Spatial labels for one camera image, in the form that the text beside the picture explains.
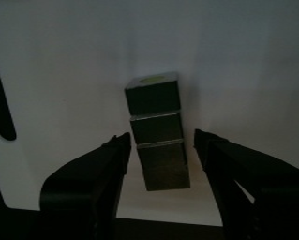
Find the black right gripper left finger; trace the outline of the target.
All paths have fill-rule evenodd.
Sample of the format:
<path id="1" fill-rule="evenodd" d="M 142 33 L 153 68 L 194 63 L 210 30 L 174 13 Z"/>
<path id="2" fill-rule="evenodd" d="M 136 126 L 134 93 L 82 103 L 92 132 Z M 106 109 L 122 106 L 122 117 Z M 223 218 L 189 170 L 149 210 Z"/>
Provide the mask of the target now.
<path id="1" fill-rule="evenodd" d="M 39 240 L 112 239 L 130 150 L 130 134 L 124 133 L 47 178 L 40 193 L 46 230 Z"/>

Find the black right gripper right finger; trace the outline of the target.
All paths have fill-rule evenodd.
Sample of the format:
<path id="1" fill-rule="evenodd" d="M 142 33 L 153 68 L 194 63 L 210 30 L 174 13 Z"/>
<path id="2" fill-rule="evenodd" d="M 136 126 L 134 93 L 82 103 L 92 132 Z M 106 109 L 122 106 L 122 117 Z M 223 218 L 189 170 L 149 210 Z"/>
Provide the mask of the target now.
<path id="1" fill-rule="evenodd" d="M 299 240 L 299 169 L 197 130 L 194 148 L 227 240 Z"/>

